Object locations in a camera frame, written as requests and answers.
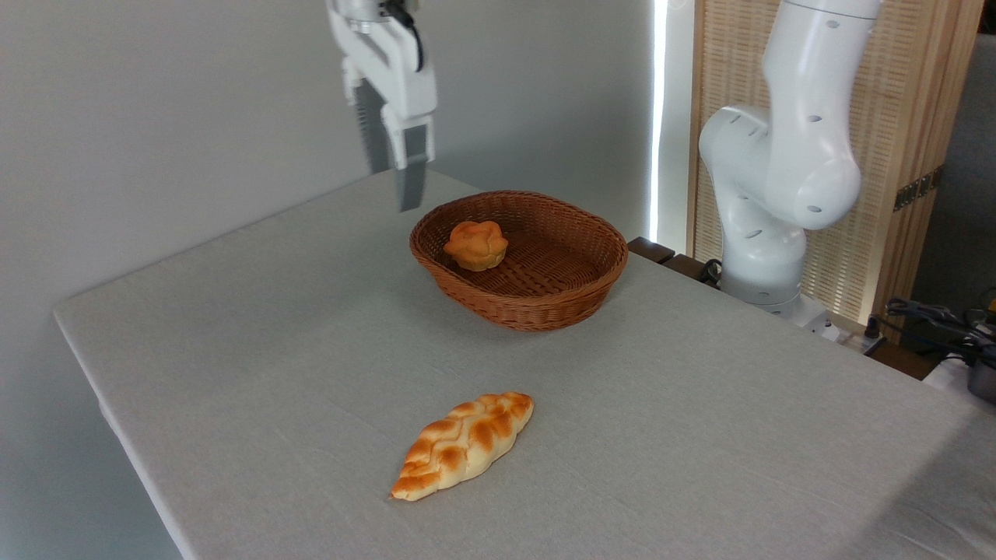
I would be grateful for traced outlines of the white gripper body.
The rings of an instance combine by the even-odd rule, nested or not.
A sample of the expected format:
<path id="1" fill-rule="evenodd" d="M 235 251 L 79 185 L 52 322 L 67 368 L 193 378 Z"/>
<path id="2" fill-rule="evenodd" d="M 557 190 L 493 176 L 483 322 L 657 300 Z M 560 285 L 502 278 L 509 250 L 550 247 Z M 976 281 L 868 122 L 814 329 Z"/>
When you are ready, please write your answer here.
<path id="1" fill-rule="evenodd" d="M 412 14 L 419 1 L 328 1 L 331 32 L 352 72 L 404 118 L 437 109 L 437 79 Z"/>

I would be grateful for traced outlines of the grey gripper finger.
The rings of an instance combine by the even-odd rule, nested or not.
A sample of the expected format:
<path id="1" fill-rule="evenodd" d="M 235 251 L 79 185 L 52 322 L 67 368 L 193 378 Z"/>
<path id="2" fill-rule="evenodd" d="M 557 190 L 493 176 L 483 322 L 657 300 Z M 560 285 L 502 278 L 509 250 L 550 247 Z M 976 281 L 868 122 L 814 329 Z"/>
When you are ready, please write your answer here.
<path id="1" fill-rule="evenodd" d="M 393 107 L 384 107 L 383 126 L 399 209 L 408 212 L 423 202 L 427 164 L 435 159 L 433 117 L 404 118 Z"/>
<path id="2" fill-rule="evenodd" d="M 346 92 L 351 95 L 349 102 L 358 117 L 360 139 L 370 173 L 383 173 L 391 168 L 388 134 L 381 118 L 384 99 L 365 78 L 348 85 Z"/>

